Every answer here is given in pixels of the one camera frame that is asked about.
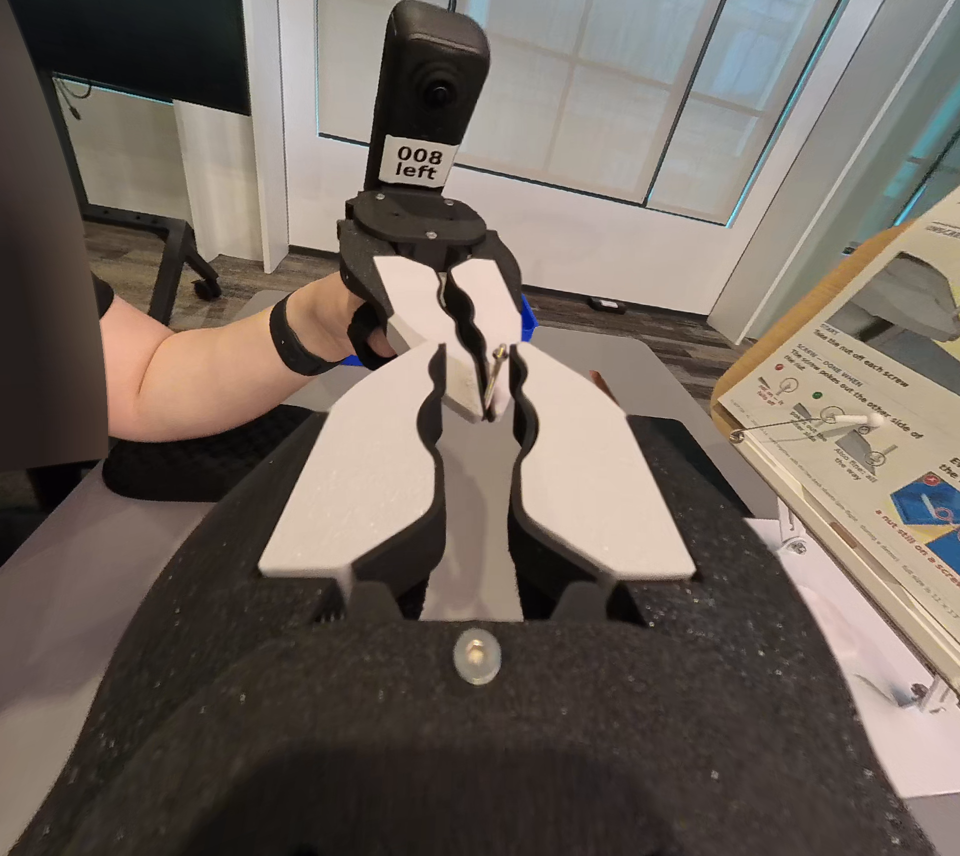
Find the black wrist rest pad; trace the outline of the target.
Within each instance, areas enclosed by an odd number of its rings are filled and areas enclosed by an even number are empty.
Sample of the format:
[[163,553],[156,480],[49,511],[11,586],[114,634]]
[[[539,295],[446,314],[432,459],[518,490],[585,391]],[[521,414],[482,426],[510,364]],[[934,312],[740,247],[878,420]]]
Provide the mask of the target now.
[[101,476],[114,494],[150,502],[215,503],[317,413],[280,405],[241,426],[174,442],[118,441]]

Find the black wristband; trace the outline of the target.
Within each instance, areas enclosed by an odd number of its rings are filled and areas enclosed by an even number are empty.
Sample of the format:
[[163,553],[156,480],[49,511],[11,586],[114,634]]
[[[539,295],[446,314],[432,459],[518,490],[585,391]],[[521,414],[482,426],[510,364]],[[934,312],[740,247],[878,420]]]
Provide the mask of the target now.
[[345,358],[330,361],[312,353],[294,332],[287,318],[289,295],[279,300],[270,310],[269,333],[274,350],[282,364],[297,375],[316,377],[344,363]]

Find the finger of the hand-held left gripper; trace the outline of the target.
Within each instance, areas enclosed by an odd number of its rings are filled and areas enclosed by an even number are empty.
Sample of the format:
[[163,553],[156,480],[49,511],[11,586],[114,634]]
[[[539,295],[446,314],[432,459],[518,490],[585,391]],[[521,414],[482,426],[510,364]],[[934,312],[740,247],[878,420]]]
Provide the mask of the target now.
[[441,305],[441,280],[428,266],[398,255],[378,255],[374,266],[390,303],[386,335],[398,353],[421,345],[445,346],[445,403],[468,420],[484,420],[477,364],[453,317]]
[[500,372],[496,393],[498,421],[511,398],[510,358],[512,347],[522,340],[521,310],[494,260],[466,260],[453,267],[448,278],[448,310],[473,365],[482,405],[492,352],[508,345],[509,362]]

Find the black display floor stand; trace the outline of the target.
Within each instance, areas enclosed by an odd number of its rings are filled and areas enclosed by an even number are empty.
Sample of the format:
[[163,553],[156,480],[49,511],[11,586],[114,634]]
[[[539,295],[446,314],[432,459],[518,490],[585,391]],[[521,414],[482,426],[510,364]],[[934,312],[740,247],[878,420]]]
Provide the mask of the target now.
[[150,296],[148,315],[169,324],[184,267],[198,274],[193,282],[196,296],[203,301],[222,297],[219,275],[200,255],[194,230],[183,219],[118,209],[93,204],[82,204],[81,216],[90,222],[144,231],[163,242],[161,261]]

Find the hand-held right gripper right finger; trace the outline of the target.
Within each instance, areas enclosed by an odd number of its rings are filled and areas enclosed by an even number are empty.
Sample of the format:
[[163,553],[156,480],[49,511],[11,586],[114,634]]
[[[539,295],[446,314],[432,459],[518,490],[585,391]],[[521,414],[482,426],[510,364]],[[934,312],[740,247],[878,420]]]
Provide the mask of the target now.
[[509,501],[517,577],[547,598],[572,583],[691,580],[696,565],[628,415],[529,343],[510,353],[519,453]]

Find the person's left hand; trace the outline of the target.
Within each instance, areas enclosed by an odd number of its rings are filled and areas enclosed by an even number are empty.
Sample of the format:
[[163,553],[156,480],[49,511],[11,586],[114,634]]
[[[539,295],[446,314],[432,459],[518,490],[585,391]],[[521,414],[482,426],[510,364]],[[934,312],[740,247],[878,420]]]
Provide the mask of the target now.
[[286,300],[286,321],[311,356],[325,362],[389,361],[391,347],[377,312],[335,271],[296,290]]

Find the thin metal screw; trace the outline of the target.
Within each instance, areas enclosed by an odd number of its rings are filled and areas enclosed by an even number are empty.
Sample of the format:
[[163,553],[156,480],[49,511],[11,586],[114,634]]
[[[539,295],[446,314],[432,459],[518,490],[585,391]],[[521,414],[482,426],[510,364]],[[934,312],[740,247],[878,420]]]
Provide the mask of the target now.
[[505,363],[509,362],[509,348],[507,344],[500,344],[491,354],[491,363],[488,368],[486,389],[483,396],[484,416],[487,421],[494,422],[498,418],[497,392],[499,375]]

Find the white stand base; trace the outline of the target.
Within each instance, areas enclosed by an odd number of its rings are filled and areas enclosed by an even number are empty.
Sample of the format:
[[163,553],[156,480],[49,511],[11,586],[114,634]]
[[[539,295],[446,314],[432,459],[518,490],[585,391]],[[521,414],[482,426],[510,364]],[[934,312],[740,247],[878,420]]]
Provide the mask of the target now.
[[786,509],[779,518],[746,522],[814,616],[894,790],[907,800],[958,794],[955,695]]

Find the glass window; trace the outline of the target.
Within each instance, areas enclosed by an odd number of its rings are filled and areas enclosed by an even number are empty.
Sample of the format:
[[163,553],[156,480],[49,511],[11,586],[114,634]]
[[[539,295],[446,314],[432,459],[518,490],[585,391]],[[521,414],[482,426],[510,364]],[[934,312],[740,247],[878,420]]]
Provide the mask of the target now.
[[[367,142],[398,0],[317,0],[320,135]],[[728,226],[848,0],[426,0],[485,30],[458,160]]]

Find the person's left forearm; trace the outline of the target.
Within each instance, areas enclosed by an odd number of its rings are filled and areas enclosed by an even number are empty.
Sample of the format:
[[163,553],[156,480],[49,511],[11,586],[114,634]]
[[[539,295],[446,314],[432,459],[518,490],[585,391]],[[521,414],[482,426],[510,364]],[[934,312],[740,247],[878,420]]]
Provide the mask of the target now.
[[270,312],[175,332],[114,297],[100,330],[107,431],[122,441],[174,442],[258,418],[305,387],[274,345]]

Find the grey desk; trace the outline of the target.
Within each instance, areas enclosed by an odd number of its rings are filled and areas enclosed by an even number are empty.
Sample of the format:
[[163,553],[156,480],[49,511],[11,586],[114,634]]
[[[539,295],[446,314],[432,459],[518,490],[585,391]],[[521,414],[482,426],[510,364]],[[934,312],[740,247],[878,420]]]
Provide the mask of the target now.
[[[600,372],[627,413],[681,422],[737,493],[743,515],[778,516],[773,490],[707,416],[697,415],[699,403],[640,340],[540,325],[532,342],[584,375]],[[429,581],[422,617],[518,620],[506,525],[497,522],[509,493],[508,457],[517,452],[509,420],[482,430],[451,413],[446,419],[439,444],[446,551]],[[2,566],[2,854],[65,766],[146,593],[209,509],[119,497],[96,469]]]

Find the printed instruction sheet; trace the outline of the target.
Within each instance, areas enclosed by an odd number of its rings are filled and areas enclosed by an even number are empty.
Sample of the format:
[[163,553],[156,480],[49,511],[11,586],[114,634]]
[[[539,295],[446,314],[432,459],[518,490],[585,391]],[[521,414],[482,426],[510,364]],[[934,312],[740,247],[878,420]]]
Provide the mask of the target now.
[[[953,693],[959,192],[847,256],[717,382],[714,423]],[[875,411],[869,434],[834,417]]]

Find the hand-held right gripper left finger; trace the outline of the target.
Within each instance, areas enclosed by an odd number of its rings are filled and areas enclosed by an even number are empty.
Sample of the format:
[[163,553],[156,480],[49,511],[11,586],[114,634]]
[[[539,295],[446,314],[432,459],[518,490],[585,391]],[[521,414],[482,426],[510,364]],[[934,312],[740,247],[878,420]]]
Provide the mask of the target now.
[[329,410],[259,559],[269,578],[335,580],[345,596],[424,584],[446,550],[438,442],[447,348],[422,344]]

